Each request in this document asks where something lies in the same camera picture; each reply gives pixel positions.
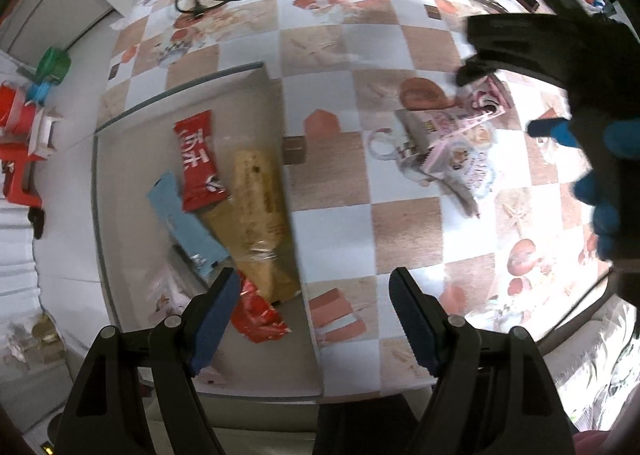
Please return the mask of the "red foil snack bag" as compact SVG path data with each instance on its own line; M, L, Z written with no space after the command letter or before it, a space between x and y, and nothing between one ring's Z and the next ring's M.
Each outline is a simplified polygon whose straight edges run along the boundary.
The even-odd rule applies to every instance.
M291 332L280 313L264 298L242 271L240 297L231 314L231 324L250 342L276 341Z

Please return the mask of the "light blue snack wrapper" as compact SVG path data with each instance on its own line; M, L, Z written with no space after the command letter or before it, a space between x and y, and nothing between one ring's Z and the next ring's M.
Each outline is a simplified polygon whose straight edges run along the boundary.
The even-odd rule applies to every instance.
M230 255L195 214L182 209L175 175L164 173L146 197L157 218L167 226L169 235L192 261L201 279L209 279L214 268Z

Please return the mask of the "yellow cake clear pack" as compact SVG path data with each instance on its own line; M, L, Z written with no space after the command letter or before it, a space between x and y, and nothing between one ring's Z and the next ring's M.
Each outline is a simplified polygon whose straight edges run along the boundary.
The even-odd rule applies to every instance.
M299 294L280 172L268 152L236 152L231 196L198 217L268 302L284 303Z

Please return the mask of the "red kitkat style bar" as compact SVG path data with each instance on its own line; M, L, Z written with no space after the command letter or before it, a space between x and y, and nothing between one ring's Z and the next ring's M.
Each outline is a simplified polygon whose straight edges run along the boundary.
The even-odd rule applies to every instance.
M186 212L218 204L228 197L228 190L219 178L215 154L210 148L212 130L210 110L174 124L183 170L182 209Z

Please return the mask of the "crispy cranberry snack pack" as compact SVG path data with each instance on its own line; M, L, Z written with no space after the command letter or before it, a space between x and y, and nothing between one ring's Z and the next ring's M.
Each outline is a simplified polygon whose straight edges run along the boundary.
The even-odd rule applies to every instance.
M172 245L146 290L151 309L148 323L155 326L168 316L181 315L191 300L207 289L192 261L178 245Z

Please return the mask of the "long pink candy pack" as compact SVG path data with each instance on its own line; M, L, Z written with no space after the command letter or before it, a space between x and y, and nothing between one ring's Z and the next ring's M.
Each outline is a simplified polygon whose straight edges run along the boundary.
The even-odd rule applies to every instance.
M459 90L454 103L446 108L416 111L421 129L431 146L447 141L482 123L506 115L514 108L506 86L494 75Z

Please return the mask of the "transparent dark biscuit pack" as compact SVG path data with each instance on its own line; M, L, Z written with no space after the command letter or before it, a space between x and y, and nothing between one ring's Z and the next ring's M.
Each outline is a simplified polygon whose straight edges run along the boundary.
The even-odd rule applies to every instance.
M402 172L411 171L414 173L414 177L420 178L421 181L442 184L456 196L463 212L467 216L478 218L480 216L480 208L471 191L450 174L440 171L432 172L445 143L443 141L435 141L432 144L430 139L423 134L419 118L411 115L407 109L396 110L395 117L406 134L406 146L402 151L406 157L401 159L402 167L404 168Z

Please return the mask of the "grey cardboard box tray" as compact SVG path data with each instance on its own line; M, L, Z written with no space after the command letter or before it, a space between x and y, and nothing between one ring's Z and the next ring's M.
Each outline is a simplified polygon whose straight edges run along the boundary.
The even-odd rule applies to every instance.
M262 63L174 86L96 129L92 213L102 285L114 323L137 331L180 312L232 264L230 249L182 209L183 172L175 124L212 118L209 149L224 186L243 149L277 152L281 109ZM280 306L281 339L251 342L228 328L194 385L198 392L260 401L303 401L322 391L301 297Z

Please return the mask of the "green plastic cup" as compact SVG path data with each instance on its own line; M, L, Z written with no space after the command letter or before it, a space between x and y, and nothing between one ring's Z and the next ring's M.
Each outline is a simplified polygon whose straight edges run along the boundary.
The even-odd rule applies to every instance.
M37 84L42 82L60 84L68 74L71 62L70 56L65 50L50 46L38 63L34 82Z

